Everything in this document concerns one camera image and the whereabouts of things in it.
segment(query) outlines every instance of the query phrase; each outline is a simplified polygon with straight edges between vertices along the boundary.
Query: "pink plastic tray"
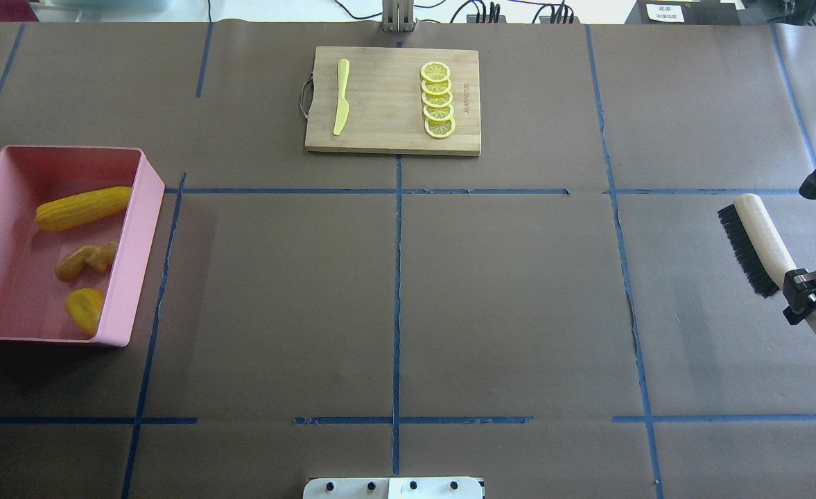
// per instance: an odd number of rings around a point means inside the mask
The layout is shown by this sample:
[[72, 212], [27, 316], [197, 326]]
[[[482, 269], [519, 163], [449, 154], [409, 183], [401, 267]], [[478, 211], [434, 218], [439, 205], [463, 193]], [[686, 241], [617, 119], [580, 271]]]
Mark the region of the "pink plastic tray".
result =
[[[43, 202], [111, 186], [132, 186], [125, 213], [62, 233], [34, 223]], [[0, 340], [124, 347], [146, 273], [164, 183], [139, 149], [6, 146], [0, 152]], [[85, 268], [57, 281], [56, 264], [83, 244], [119, 242], [110, 272]], [[106, 296], [93, 338], [65, 310], [77, 288]]]

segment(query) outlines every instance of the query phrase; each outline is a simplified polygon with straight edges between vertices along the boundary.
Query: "yellow plastic knife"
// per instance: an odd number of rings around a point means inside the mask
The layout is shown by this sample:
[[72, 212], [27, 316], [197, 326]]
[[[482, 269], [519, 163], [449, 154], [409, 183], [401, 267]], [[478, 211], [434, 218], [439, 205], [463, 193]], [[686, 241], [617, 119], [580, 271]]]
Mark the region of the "yellow plastic knife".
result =
[[334, 120], [334, 135], [343, 132], [349, 117], [347, 102], [347, 82], [349, 81], [349, 60], [341, 59], [337, 63], [337, 118]]

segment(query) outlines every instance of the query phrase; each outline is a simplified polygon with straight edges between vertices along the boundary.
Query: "blue tape line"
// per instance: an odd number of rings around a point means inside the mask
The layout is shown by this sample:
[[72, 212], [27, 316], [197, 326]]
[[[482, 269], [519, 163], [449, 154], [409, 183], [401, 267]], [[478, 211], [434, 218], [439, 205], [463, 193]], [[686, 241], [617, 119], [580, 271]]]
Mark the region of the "blue tape line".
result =
[[798, 195], [795, 189], [614, 189], [617, 195]]
[[4, 65], [4, 71], [1, 72], [1, 79], [0, 79], [0, 98], [1, 98], [1, 91], [4, 89], [4, 82], [8, 81], [8, 74], [10, 73], [10, 67], [14, 65], [14, 57], [17, 57], [17, 50], [19, 50], [19, 42], [22, 39], [22, 33], [25, 31], [25, 23], [20, 23], [20, 28], [17, 31], [17, 38], [14, 40], [14, 46], [10, 48], [10, 55], [8, 55], [8, 63]]
[[567, 189], [404, 189], [406, 195], [570, 195]]
[[290, 187], [192, 187], [184, 195], [395, 195], [395, 189], [291, 189]]
[[814, 155], [814, 148], [811, 148], [811, 141], [808, 136], [808, 128], [805, 127], [805, 122], [801, 119], [801, 112], [799, 111], [799, 104], [797, 102], [797, 98], [795, 98], [795, 92], [793, 91], [793, 85], [790, 83], [790, 76], [787, 72], [787, 65], [784, 63], [784, 53], [781, 50], [781, 41], [778, 39], [778, 31], [775, 28], [774, 24], [770, 24], [769, 28], [772, 31], [772, 41], [774, 42], [774, 50], [778, 55], [778, 67], [781, 69], [781, 77], [784, 80], [784, 87], [787, 89], [787, 95], [790, 98], [790, 104], [793, 107], [793, 113], [795, 114], [795, 118], [797, 118], [797, 123], [799, 124], [799, 129], [801, 130], [801, 139], [805, 144], [805, 150], [808, 152], [808, 157], [811, 160], [811, 164], [814, 165], [816, 170], [816, 156]]
[[142, 372], [142, 384], [139, 386], [139, 401], [136, 405], [136, 417], [133, 421], [133, 434], [131, 436], [130, 452], [128, 453], [128, 467], [125, 471], [125, 483], [121, 490], [121, 499], [128, 498], [130, 493], [130, 482], [133, 474], [133, 462], [136, 459], [136, 448], [139, 442], [139, 426], [142, 424], [142, 412], [146, 405], [146, 392], [148, 391], [148, 377], [152, 369], [152, 358], [155, 356], [155, 339], [158, 337], [158, 325], [161, 322], [161, 304], [164, 302], [164, 291], [167, 289], [167, 275], [170, 271], [171, 249], [173, 247], [173, 237], [177, 233], [177, 221], [180, 218], [180, 203], [183, 199], [183, 184], [186, 183], [186, 174], [180, 178], [180, 186], [177, 188], [177, 200], [173, 205], [173, 217], [171, 219], [171, 232], [167, 236], [167, 249], [164, 252], [164, 268], [161, 271], [161, 283], [158, 286], [158, 300], [155, 302], [155, 318], [152, 320], [152, 334], [148, 338], [148, 350], [146, 351], [146, 366]]
[[401, 155], [395, 155], [395, 304], [392, 341], [392, 476], [401, 473]]
[[[655, 423], [752, 423], [752, 422], [810, 422], [816, 414], [707, 414], [706, 416], [655, 416]], [[645, 423], [642, 416], [615, 416], [612, 423]]]
[[[177, 189], [168, 187], [172, 195]], [[297, 187], [190, 187], [184, 195], [398, 195], [398, 189], [297, 189]], [[567, 189], [402, 189], [402, 195], [570, 195]]]
[[0, 417], [0, 424], [133, 424], [132, 417]]
[[197, 417], [144, 417], [141, 424], [198, 424]]
[[294, 424], [391, 424], [392, 417], [295, 417]]
[[[0, 417], [0, 424], [133, 424], [133, 417]], [[143, 424], [198, 424], [197, 417], [147, 417]]]
[[201, 89], [205, 85], [205, 70], [207, 69], [207, 55], [211, 53], [211, 35], [214, 34], [214, 23], [207, 23], [205, 35], [205, 54], [201, 57], [201, 71], [198, 73], [198, 88], [195, 88], [195, 98], [201, 98]]
[[402, 417], [404, 424], [526, 424], [532, 416], [470, 416], [470, 417]]
[[[532, 416], [465, 416], [423, 417], [402, 416], [399, 424], [526, 424], [534, 421]], [[295, 417], [295, 426], [324, 426], [325, 424], [391, 424], [392, 417]]]
[[654, 473], [654, 487], [658, 499], [663, 499], [663, 484], [661, 482], [661, 465], [657, 457], [657, 442], [654, 439], [654, 421], [651, 417], [651, 401], [648, 398], [648, 382], [645, 379], [645, 361], [642, 358], [642, 343], [639, 339], [639, 322], [636, 320], [636, 303], [632, 296], [632, 282], [630, 282], [630, 267], [627, 264], [626, 246], [623, 241], [623, 228], [620, 226], [620, 211], [617, 205], [617, 192], [614, 186], [614, 171], [611, 169], [611, 154], [605, 141], [605, 111], [602, 107], [602, 95], [598, 88], [598, 72], [596, 71], [596, 55], [592, 46], [592, 31], [589, 25], [586, 28], [586, 44], [589, 51], [589, 72], [592, 76], [592, 88], [596, 96], [596, 111], [598, 130], [602, 140], [602, 155], [605, 156], [605, 168], [608, 176], [608, 193], [611, 197], [611, 210], [614, 212], [614, 229], [617, 231], [617, 249], [620, 252], [620, 271], [623, 273], [623, 287], [630, 304], [630, 319], [632, 319], [633, 341], [636, 343], [636, 368], [639, 372], [639, 388], [642, 391], [642, 408], [645, 411], [645, 429], [648, 431], [648, 451], [651, 455], [651, 468]]
[[797, 97], [795, 97], [795, 91], [793, 89], [793, 83], [790, 82], [790, 76], [787, 72], [787, 64], [784, 61], [784, 51], [781, 48], [781, 40], [778, 38], [778, 29], [774, 24], [769, 25], [772, 31], [772, 41], [774, 42], [774, 51], [778, 55], [778, 67], [781, 69], [781, 78], [784, 80], [784, 87], [787, 89], [787, 95], [790, 98], [790, 104], [793, 107], [793, 114], [795, 114], [795, 118], [797, 118], [797, 123], [799, 124], [799, 130], [801, 132], [801, 139], [803, 139], [803, 143], [805, 145], [805, 151], [808, 153], [809, 160], [811, 161], [811, 166], [813, 170], [816, 170], [816, 154], [814, 154], [814, 148], [811, 146], [811, 139], [808, 134], [808, 127], [805, 126], [805, 120], [801, 117], [801, 111], [799, 110], [799, 101], [797, 101]]

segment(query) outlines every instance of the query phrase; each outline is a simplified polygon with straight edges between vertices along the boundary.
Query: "white label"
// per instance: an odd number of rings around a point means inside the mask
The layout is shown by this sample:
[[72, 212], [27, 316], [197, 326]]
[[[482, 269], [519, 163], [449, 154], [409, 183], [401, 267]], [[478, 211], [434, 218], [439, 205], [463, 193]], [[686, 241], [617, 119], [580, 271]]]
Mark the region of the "white label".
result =
[[684, 22], [681, 6], [658, 6], [655, 3], [647, 3], [648, 19], [659, 20], [660, 22]]

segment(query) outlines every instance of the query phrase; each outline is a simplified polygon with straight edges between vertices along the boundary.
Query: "ginger root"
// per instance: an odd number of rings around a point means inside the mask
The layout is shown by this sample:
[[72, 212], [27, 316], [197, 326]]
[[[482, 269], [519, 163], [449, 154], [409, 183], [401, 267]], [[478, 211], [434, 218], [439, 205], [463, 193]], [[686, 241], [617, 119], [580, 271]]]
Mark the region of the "ginger root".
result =
[[109, 269], [112, 260], [115, 259], [115, 252], [119, 249], [116, 241], [103, 246], [101, 244], [87, 244], [79, 247], [75, 252], [66, 255], [62, 262], [56, 266], [56, 278], [63, 282], [72, 282], [78, 278], [84, 265], [90, 266], [100, 274]]

